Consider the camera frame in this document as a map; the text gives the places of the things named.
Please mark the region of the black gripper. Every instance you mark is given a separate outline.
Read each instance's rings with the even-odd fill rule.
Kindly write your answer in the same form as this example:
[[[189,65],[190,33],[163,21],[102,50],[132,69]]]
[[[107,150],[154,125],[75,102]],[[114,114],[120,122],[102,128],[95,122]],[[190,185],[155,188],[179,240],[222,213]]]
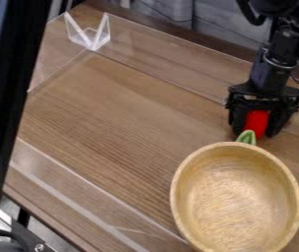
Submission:
[[[245,82],[229,88],[226,108],[235,135],[241,135],[245,130],[249,111],[271,111],[266,135],[274,137],[299,109],[299,89],[286,86],[281,93],[266,94],[250,82]]]

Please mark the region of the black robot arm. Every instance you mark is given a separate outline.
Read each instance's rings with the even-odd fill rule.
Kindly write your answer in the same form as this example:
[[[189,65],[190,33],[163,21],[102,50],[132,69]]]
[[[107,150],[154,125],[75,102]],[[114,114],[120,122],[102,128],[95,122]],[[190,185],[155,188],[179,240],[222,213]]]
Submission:
[[[249,80],[229,88],[229,124],[239,135],[275,136],[299,111],[299,0],[237,0],[247,21],[261,26],[271,21],[267,44],[255,56]]]

